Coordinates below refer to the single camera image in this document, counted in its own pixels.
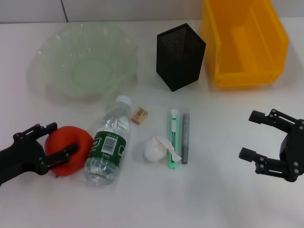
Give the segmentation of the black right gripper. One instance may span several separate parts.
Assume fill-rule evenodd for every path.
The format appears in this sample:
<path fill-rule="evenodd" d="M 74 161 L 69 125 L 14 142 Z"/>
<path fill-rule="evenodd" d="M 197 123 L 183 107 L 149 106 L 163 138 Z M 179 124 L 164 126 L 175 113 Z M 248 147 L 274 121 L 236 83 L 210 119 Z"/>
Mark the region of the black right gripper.
<path fill-rule="evenodd" d="M 276 109 L 272 109 L 269 115 L 254 110 L 248 120 L 269 125 L 287 133 L 280 149 L 280 158 L 284 161 L 268 158 L 247 148 L 241 149 L 239 158 L 254 162 L 256 174 L 295 182 L 298 176 L 304 173 L 304 120 L 296 120 Z"/>

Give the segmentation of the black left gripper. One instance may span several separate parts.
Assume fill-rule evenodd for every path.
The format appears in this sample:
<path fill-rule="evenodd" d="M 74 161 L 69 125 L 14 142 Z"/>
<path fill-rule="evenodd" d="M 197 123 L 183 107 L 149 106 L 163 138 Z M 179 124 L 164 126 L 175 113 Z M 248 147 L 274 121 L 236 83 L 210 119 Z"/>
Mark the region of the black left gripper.
<path fill-rule="evenodd" d="M 57 123 L 48 124 L 46 127 L 36 124 L 14 134 L 14 143 L 0 151 L 0 183 L 3 184 L 25 172 L 45 175 L 51 169 L 69 163 L 71 156 L 78 150 L 76 142 L 52 155 L 46 155 L 44 148 L 36 141 L 55 130 Z"/>

